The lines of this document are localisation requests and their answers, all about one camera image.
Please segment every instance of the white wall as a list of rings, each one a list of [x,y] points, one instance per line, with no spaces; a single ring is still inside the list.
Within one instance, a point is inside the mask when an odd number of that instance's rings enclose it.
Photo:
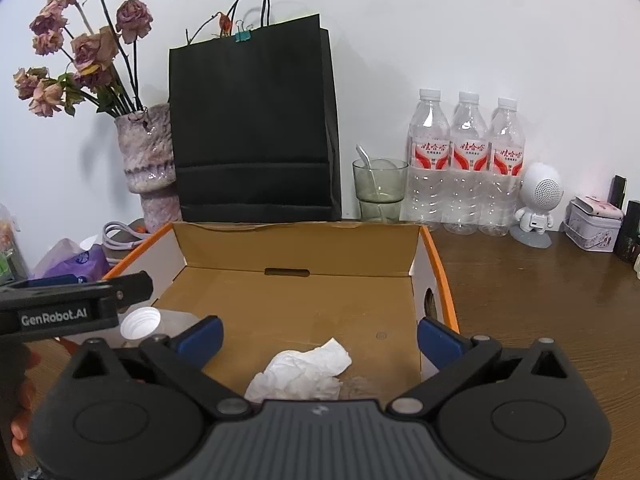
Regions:
[[[112,11],[123,0],[108,0]],[[167,97],[167,50],[184,44],[207,16],[233,0],[143,0],[154,30],[140,44],[143,101]],[[255,21],[255,6],[245,23]],[[111,219],[140,215],[126,191],[113,122],[88,104],[72,119],[45,120],[19,102],[12,74],[62,54],[31,50],[28,24],[43,0],[2,0],[0,24],[0,202],[18,217],[19,241],[34,264],[59,238],[81,239]],[[353,216],[351,161],[362,143],[375,156],[402,157],[421,86],[441,88],[450,114],[458,91],[481,94],[489,118],[499,96],[518,98],[526,161],[554,165],[566,195],[606,196],[615,173],[640,197],[637,154],[640,2],[638,0],[272,0],[276,21],[320,12],[331,33],[340,119],[344,212]],[[100,27],[98,0],[86,8]],[[82,31],[73,9],[73,32]],[[211,25],[202,38],[216,32]]]

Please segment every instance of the plastic bottle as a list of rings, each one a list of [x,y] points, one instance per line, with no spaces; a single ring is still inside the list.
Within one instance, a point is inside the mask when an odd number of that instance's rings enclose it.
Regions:
[[[440,90],[421,88],[420,102],[409,124],[407,216],[431,231],[442,220],[449,147],[449,122],[440,108]]]
[[[478,230],[479,188],[489,162],[486,123],[478,109],[480,97],[460,92],[451,123],[451,162],[442,223],[447,231],[469,235]]]
[[[518,102],[498,99],[498,109],[487,133],[492,157],[482,193],[480,230],[491,236],[509,231],[518,197],[525,137],[518,122]]]

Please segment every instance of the binder clip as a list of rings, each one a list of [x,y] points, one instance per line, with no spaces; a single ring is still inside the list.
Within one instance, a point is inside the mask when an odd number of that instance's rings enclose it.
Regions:
[[[244,22],[242,20],[238,20],[236,22],[236,27],[238,31],[234,34],[236,37],[236,43],[240,43],[241,41],[248,41],[251,39],[251,31],[249,29],[244,28]]]

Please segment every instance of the white cable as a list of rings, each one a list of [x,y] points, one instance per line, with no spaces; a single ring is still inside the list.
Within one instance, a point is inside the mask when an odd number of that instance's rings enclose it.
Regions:
[[[116,231],[124,231],[136,238],[136,240],[133,242],[118,242],[110,237],[110,234]],[[148,233],[136,232],[122,222],[109,222],[102,228],[102,244],[105,248],[111,249],[112,251],[130,251],[138,247],[150,236]]]

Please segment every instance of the red and white label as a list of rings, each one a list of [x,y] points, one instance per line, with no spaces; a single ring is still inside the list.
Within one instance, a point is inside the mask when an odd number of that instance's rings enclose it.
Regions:
[[[454,142],[451,165],[456,170],[482,171],[489,163],[489,143],[481,139]]]
[[[496,146],[494,148],[494,173],[516,176],[522,170],[523,148]]]
[[[431,139],[412,145],[411,165],[422,170],[446,170],[449,167],[449,141]]]

